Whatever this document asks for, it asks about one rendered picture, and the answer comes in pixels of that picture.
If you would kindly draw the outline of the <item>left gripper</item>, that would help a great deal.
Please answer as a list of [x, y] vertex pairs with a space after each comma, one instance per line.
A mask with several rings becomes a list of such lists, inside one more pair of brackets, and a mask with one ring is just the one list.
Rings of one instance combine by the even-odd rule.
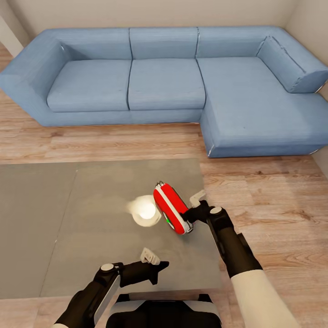
[[158, 272], [169, 266], [169, 262], [159, 262], [155, 266], [152, 263], [142, 263], [141, 261], [132, 263], [134, 270], [133, 284], [150, 280], [153, 285], [158, 284]]

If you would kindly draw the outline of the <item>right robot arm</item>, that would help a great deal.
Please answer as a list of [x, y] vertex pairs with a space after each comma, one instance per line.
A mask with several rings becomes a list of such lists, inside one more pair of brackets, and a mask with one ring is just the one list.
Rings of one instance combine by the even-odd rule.
[[244, 234], [235, 232], [226, 209], [200, 200], [206, 194], [202, 190], [191, 196], [192, 208], [179, 214], [191, 224], [200, 220], [209, 225], [231, 278], [245, 328], [302, 328], [254, 257]]

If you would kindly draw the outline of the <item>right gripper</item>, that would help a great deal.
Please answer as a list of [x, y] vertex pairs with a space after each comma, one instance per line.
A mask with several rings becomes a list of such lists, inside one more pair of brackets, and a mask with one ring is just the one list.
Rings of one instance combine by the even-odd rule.
[[189, 223], [193, 223], [196, 220], [200, 220], [200, 211], [204, 209], [204, 207], [209, 207], [206, 200], [200, 200], [200, 205], [195, 208], [188, 209], [185, 213], [179, 213], [184, 221], [189, 221]]

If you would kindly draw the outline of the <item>radio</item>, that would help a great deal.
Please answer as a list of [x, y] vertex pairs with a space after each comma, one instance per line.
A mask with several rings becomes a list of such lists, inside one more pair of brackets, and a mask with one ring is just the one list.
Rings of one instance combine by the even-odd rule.
[[188, 207], [179, 197], [177, 192], [169, 184], [161, 181], [156, 184], [154, 189], [154, 201], [161, 209], [167, 223], [178, 234], [191, 233], [194, 228], [194, 222], [184, 221], [179, 213], [185, 213]]

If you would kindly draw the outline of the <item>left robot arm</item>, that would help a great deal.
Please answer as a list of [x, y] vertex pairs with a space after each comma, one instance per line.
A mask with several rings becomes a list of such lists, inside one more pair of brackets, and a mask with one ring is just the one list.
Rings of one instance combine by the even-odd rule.
[[67, 309], [51, 328], [95, 328], [118, 287], [150, 280], [158, 284], [158, 272], [169, 266], [148, 248], [144, 248], [139, 262], [105, 264], [94, 280], [73, 296]]

